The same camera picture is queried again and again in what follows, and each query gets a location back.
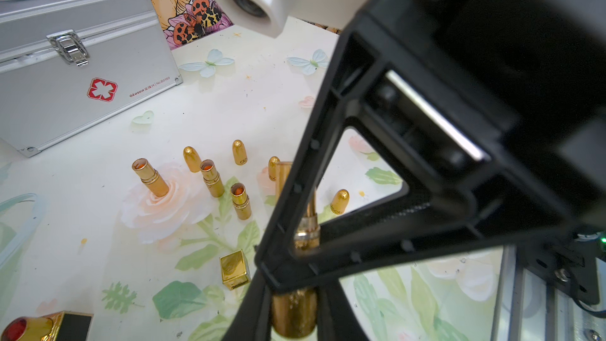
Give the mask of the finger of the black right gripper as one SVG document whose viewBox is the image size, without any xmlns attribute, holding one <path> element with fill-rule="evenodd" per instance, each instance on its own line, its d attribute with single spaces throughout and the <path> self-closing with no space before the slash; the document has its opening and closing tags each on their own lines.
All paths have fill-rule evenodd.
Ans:
<svg viewBox="0 0 606 341">
<path fill-rule="evenodd" d="M 274 292 L 473 247 L 467 224 L 475 201 L 455 177 L 478 161 L 478 145 L 430 102 L 425 89 L 438 85 L 393 41 L 380 51 L 356 34 L 341 37 L 257 250 L 257 269 Z M 298 226 L 347 129 L 361 134 L 406 188 L 328 221 L 320 246 L 300 251 Z"/>
</svg>

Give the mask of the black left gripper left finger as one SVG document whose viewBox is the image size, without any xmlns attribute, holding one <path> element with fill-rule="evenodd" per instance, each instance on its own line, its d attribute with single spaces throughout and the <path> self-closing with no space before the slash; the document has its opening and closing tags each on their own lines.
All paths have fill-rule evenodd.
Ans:
<svg viewBox="0 0 606 341">
<path fill-rule="evenodd" d="M 271 339 L 271 289 L 256 272 L 223 341 L 269 341 Z"/>
</svg>

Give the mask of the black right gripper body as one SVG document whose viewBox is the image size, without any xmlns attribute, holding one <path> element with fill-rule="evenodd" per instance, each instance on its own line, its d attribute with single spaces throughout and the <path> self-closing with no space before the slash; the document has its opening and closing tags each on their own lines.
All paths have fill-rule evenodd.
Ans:
<svg viewBox="0 0 606 341">
<path fill-rule="evenodd" d="M 605 226 L 605 0 L 369 0 L 331 92 L 409 186 L 331 238 L 401 254 Z"/>
</svg>

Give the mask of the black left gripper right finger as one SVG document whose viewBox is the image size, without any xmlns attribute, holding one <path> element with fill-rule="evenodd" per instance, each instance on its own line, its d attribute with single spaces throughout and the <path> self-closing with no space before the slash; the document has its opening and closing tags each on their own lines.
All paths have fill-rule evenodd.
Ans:
<svg viewBox="0 0 606 341">
<path fill-rule="evenodd" d="M 317 339 L 319 341 L 368 340 L 339 281 L 318 288 Z"/>
</svg>

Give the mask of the square gold lipstick cap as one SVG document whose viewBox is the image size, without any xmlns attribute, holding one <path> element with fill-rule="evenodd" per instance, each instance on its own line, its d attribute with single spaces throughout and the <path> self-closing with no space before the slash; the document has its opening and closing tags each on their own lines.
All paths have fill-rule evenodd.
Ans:
<svg viewBox="0 0 606 341">
<path fill-rule="evenodd" d="M 250 279 L 248 262 L 242 249 L 219 259 L 223 285 L 230 290 L 248 284 Z"/>
</svg>

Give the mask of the gold round lipstick cap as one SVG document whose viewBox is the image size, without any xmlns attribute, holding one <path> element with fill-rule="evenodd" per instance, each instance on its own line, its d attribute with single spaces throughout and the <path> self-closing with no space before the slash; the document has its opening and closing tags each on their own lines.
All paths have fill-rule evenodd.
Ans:
<svg viewBox="0 0 606 341">
<path fill-rule="evenodd" d="M 183 149 L 183 157 L 192 173 L 200 172 L 201 158 L 195 148 L 187 146 Z"/>
</svg>

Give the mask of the square gold black lipstick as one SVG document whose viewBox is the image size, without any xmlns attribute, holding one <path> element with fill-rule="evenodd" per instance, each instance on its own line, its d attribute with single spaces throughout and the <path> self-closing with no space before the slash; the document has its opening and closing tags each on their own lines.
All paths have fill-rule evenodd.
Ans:
<svg viewBox="0 0 606 341">
<path fill-rule="evenodd" d="M 1 333 L 1 341 L 86 341 L 93 315 L 70 311 L 19 317 Z"/>
</svg>

